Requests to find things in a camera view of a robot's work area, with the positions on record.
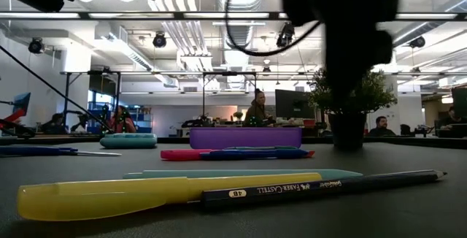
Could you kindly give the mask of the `blue and red panel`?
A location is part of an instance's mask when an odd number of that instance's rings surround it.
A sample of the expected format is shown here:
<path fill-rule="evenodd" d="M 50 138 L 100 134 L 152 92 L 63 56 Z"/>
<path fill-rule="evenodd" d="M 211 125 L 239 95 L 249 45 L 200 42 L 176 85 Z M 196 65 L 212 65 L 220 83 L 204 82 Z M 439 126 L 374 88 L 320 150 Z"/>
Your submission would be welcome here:
<path fill-rule="evenodd" d="M 27 115 L 31 93 L 22 93 L 14 97 L 12 101 L 0 100 L 0 104 L 6 104 L 12 107 L 12 114 L 4 120 L 14 125 L 18 125 L 20 119 Z"/>

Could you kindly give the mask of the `small plant in black pot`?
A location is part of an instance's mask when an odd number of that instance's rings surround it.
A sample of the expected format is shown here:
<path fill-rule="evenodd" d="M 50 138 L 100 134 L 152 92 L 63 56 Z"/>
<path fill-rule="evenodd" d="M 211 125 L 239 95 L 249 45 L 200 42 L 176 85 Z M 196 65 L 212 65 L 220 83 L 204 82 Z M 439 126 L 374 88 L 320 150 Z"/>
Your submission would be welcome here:
<path fill-rule="evenodd" d="M 393 90 L 386 87 L 383 71 L 369 70 L 362 82 L 342 101 L 330 98 L 324 69 L 314 74 L 311 87 L 310 104 L 328 116 L 333 145 L 339 150 L 362 148 L 367 114 L 397 103 Z"/>

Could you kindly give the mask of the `blue marker with red tip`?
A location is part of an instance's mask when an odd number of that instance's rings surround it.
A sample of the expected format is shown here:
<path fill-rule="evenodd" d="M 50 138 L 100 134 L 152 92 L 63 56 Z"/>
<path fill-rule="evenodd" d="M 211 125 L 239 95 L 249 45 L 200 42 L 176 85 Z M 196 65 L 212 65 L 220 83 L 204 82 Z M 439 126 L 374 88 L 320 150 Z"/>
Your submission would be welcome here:
<path fill-rule="evenodd" d="M 239 161 L 255 159 L 300 159 L 311 158 L 314 151 L 300 149 L 269 149 L 269 150 L 215 150 L 201 153 L 204 161 Z"/>

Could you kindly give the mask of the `black background rig frame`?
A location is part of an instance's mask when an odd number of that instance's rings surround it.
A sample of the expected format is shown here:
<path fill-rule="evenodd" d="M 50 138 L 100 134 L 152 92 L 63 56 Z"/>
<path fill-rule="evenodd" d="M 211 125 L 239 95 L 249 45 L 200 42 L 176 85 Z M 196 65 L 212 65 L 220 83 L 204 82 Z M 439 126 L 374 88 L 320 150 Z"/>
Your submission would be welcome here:
<path fill-rule="evenodd" d="M 257 88 L 257 78 L 258 78 L 258 73 L 257 72 L 233 72 L 233 71 L 224 71 L 224 72 L 202 72 L 202 115 L 205 115 L 206 114 L 206 110 L 205 110 L 205 95 L 206 95 L 206 91 L 205 91 L 205 86 L 209 83 L 206 82 L 206 76 L 212 76 L 212 77 L 216 77 L 216 76 L 224 76 L 224 77 L 230 77 L 230 76 L 239 76 L 239 75 L 242 75 L 244 77 L 246 77 L 247 75 L 251 75 L 254 77 L 254 88 Z"/>
<path fill-rule="evenodd" d="M 115 111 L 115 116 L 117 116 L 117 107 L 118 107 L 118 105 L 120 103 L 120 85 L 121 85 L 122 72 L 120 72 L 120 71 L 111 71 L 111 70 L 102 70 L 102 71 L 89 70 L 89 71 L 86 71 L 86 72 L 61 72 L 61 74 L 64 74 L 66 76 L 65 94 L 62 95 L 62 97 L 64 99 L 64 109 L 63 109 L 63 113 L 64 113 L 63 118 L 64 118 L 64 120 L 63 121 L 66 122 L 66 115 L 70 112 L 70 110 L 68 109 L 68 106 L 69 106 L 69 104 L 72 104 L 78 110 L 85 113 L 89 118 L 94 119 L 95 121 L 97 121 L 101 125 L 101 127 L 105 128 L 104 131 L 105 131 L 106 134 L 113 134 L 115 132 L 115 129 L 117 128 L 117 125 L 114 125 L 114 128 L 110 128 L 107 125 L 107 122 L 103 118 L 96 117 L 94 114 L 89 112 L 86 108 L 81 107 L 77 102 L 70 99 L 69 98 L 69 88 L 70 88 L 70 85 L 72 84 L 72 81 L 71 81 L 71 76 L 72 75 L 76 75 L 77 77 L 81 77 L 83 75 L 87 75 L 87 76 L 98 75 L 100 77 L 103 77 L 104 75 L 116 75 L 117 76 L 117 87 L 116 87 L 116 93 L 115 93 L 116 99 L 115 99 L 115 103 L 114 103 L 114 111 Z"/>

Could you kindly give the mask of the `black computer monitor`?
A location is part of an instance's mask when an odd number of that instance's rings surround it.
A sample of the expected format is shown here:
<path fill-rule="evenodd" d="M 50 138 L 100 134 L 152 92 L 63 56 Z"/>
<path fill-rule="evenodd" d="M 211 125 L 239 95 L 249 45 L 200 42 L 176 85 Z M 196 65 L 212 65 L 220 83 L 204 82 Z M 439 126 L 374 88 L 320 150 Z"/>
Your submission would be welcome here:
<path fill-rule="evenodd" d="M 314 107 L 306 92 L 275 90 L 275 107 L 278 118 L 315 118 Z"/>
<path fill-rule="evenodd" d="M 455 114 L 467 118 L 467 88 L 453 88 L 452 98 Z"/>

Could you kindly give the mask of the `teal pen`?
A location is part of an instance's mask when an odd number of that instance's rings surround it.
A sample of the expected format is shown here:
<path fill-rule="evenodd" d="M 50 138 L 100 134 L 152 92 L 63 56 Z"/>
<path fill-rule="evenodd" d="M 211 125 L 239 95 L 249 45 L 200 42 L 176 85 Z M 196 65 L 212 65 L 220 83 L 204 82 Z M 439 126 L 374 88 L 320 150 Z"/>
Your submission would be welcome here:
<path fill-rule="evenodd" d="M 124 180 L 162 177 L 236 177 L 272 174 L 318 173 L 324 180 L 362 176 L 359 172 L 340 169 L 208 169 L 208 170 L 144 170 L 123 175 Z"/>

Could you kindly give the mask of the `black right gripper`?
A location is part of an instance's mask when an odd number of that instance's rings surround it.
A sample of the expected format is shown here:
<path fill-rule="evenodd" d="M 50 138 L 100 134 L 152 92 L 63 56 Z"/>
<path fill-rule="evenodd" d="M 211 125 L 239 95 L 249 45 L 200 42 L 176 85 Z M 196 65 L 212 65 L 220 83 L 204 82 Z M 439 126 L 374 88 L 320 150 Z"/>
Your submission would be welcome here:
<path fill-rule="evenodd" d="M 368 68 L 388 64 L 393 53 L 393 38 L 377 24 L 395 20 L 398 0 L 282 0 L 282 9 L 295 26 L 317 20 L 325 25 L 325 65 L 330 98 L 342 101 L 362 82 Z M 356 66 L 352 60 L 363 38 L 368 51 Z"/>

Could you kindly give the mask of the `purple plastic pencil box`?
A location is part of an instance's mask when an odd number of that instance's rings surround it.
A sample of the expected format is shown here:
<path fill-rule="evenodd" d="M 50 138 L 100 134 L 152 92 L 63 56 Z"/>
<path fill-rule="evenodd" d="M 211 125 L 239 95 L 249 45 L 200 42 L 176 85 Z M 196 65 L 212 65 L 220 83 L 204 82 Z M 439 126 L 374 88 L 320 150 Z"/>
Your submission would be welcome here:
<path fill-rule="evenodd" d="M 225 149 L 228 147 L 300 147 L 299 127 L 198 127 L 190 129 L 193 149 Z"/>

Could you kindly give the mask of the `blue storage shelving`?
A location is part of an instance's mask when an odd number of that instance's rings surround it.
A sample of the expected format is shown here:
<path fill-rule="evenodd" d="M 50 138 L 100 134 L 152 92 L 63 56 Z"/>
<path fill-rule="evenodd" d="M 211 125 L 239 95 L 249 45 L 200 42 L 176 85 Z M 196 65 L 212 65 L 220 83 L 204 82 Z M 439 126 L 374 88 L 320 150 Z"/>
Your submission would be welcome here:
<path fill-rule="evenodd" d="M 125 105 L 127 113 L 131 116 L 134 122 L 137 133 L 151 133 L 153 130 L 153 118 L 150 113 L 140 105 Z M 114 115 L 113 105 L 107 102 L 88 102 L 88 111 L 97 118 L 105 117 L 105 121 L 109 122 Z M 92 134 L 101 133 L 101 124 L 90 118 L 87 124 L 87 132 Z"/>

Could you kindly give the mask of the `blue handled scissors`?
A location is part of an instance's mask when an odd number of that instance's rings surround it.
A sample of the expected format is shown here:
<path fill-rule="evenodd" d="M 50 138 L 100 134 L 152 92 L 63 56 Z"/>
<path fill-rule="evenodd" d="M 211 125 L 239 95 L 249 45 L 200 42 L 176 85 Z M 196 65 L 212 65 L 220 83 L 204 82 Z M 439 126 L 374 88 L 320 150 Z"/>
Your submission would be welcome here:
<path fill-rule="evenodd" d="M 110 156 L 118 157 L 119 153 L 103 153 L 79 151 L 72 147 L 51 146 L 0 146 L 0 157 L 6 156 Z"/>

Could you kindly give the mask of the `dark blue Faber-Castell pencil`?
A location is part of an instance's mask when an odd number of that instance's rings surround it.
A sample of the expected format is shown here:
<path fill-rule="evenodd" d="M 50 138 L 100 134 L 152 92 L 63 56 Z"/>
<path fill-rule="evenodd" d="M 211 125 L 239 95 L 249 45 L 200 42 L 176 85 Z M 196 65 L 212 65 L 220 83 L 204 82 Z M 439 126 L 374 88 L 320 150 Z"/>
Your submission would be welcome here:
<path fill-rule="evenodd" d="M 336 180 L 222 189 L 203 192 L 201 203 L 207 209 L 217 209 L 245 204 L 262 204 L 340 194 L 366 193 L 435 183 L 446 175 L 446 172 L 437 170 L 420 170 L 345 177 Z"/>

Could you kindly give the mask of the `black overhead frame beam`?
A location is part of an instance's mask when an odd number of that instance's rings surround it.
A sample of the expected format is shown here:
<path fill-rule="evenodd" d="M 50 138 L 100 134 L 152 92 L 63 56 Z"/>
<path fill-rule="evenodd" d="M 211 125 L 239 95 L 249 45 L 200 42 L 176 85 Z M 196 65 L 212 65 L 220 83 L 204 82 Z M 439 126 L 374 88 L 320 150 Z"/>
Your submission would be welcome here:
<path fill-rule="evenodd" d="M 0 20 L 287 20 L 283 12 L 0 12 Z M 467 13 L 405 12 L 395 21 L 467 21 Z"/>

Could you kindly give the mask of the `yellow highlighter pen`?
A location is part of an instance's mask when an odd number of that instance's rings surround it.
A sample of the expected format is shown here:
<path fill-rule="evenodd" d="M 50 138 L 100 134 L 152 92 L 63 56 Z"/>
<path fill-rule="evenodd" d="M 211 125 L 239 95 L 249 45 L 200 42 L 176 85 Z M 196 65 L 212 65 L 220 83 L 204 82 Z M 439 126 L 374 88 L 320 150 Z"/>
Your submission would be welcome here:
<path fill-rule="evenodd" d="M 203 191 L 318 181 L 318 173 L 234 177 L 162 177 L 23 185 L 17 209 L 22 218 L 43 221 L 93 220 L 165 204 L 198 201 Z"/>

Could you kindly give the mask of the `black background equipment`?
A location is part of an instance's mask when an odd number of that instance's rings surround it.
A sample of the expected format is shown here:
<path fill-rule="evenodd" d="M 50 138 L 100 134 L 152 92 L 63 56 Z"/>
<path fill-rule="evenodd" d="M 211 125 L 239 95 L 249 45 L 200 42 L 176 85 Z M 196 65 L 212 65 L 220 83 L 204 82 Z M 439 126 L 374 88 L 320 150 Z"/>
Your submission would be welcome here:
<path fill-rule="evenodd" d="M 29 139 L 36 136 L 36 133 L 25 126 L 0 119 L 0 131 L 12 137 Z"/>

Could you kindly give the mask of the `pink marker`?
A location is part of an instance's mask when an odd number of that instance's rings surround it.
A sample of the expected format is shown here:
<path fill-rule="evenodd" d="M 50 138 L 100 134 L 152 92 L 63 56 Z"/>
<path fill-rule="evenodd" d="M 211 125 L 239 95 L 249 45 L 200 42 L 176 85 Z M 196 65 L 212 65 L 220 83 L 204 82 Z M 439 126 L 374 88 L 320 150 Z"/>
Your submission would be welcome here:
<path fill-rule="evenodd" d="M 197 150 L 162 150 L 160 157 L 164 161 L 198 161 L 202 153 L 211 153 L 211 149 Z"/>

